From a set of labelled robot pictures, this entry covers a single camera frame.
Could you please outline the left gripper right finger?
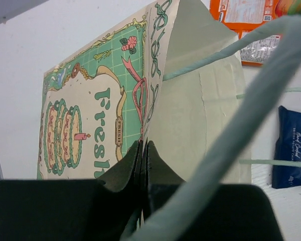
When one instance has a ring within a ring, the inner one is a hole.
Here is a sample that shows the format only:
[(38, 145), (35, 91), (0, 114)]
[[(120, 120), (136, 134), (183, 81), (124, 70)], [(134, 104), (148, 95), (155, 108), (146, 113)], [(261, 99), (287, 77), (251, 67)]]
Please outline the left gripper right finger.
[[(184, 180), (160, 157), (155, 144), (146, 145), (140, 168), (145, 189), (143, 217), (148, 219)], [(210, 203), (180, 240), (283, 240), (266, 194), (257, 186), (222, 184)]]

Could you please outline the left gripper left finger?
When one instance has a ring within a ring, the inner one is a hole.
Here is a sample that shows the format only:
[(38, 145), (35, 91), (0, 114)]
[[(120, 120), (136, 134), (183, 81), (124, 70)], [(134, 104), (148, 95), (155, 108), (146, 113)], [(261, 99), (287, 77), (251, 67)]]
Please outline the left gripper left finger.
[(140, 143), (96, 179), (0, 180), (0, 240), (124, 240), (140, 215)]

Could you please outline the blue green crisps packet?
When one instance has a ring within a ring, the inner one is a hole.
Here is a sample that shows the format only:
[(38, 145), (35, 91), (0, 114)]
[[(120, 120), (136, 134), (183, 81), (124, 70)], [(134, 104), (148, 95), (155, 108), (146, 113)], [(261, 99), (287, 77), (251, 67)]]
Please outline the blue green crisps packet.
[[(275, 144), (274, 159), (301, 162), (301, 112), (278, 108), (279, 138)], [(272, 167), (272, 188), (301, 186), (301, 167)]]

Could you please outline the green printed paper bag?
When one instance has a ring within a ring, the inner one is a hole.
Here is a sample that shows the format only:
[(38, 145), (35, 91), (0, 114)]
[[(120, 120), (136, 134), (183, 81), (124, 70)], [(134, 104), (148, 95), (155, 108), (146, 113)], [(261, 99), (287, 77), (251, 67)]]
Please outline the green printed paper bag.
[[(263, 65), (243, 65), (240, 50), (272, 35)], [(240, 39), (201, 1), (155, 1), (45, 73), (37, 178), (99, 178), (139, 142), (140, 215), (124, 240), (178, 240), (220, 185), (249, 185), (249, 143), (300, 64), (301, 16)], [(144, 219), (149, 141), (184, 182)]]

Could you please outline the orange snack packet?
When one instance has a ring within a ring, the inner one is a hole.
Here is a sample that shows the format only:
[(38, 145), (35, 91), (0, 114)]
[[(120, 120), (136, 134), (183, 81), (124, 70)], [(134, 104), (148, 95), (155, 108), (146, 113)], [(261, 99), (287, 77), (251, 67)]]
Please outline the orange snack packet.
[[(295, 0), (212, 0), (210, 13), (241, 39), (259, 26), (284, 15), (301, 15), (301, 1)], [(262, 66), (278, 46), (281, 35), (255, 41), (240, 50), (246, 66)]]

